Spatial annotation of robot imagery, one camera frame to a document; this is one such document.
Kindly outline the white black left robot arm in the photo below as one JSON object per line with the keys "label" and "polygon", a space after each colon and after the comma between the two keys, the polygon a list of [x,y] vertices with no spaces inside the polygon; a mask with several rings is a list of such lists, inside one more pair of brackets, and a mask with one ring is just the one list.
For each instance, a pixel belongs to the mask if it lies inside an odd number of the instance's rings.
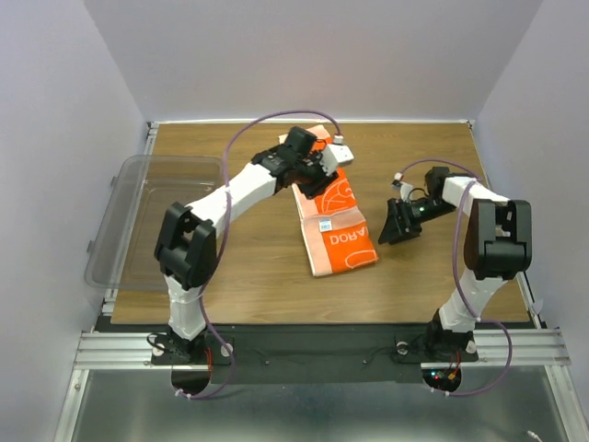
{"label": "white black left robot arm", "polygon": [[318,138],[298,126],[286,138],[257,153],[231,180],[189,204],[174,203],[165,212],[155,258],[167,284],[167,335],[156,349],[184,363],[204,354],[207,327],[202,295],[225,249],[231,223],[255,204],[292,185],[308,199],[321,195],[352,163],[353,154],[340,134],[322,149]]}

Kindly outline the orange white cartoon towel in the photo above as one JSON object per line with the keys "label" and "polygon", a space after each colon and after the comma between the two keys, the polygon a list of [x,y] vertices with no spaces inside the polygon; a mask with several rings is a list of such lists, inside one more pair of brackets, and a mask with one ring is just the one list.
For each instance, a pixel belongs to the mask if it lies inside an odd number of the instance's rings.
{"label": "orange white cartoon towel", "polygon": [[292,187],[311,273],[323,277],[378,262],[367,222],[342,168],[324,193],[310,200]]}

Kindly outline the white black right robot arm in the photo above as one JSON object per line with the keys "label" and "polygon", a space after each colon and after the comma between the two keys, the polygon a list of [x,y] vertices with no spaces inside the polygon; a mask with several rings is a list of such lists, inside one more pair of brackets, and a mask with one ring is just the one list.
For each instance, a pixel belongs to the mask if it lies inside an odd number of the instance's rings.
{"label": "white black right robot arm", "polygon": [[532,209],[485,187],[476,177],[433,167],[424,178],[423,197],[414,199],[413,186],[399,172],[392,181],[399,196],[387,202],[387,217],[379,243],[395,245],[418,238],[422,225],[443,215],[466,218],[467,228],[455,229],[452,272],[455,289],[435,311],[424,334],[399,342],[398,354],[414,362],[430,362],[476,352],[474,330],[495,293],[526,271],[532,261]]}

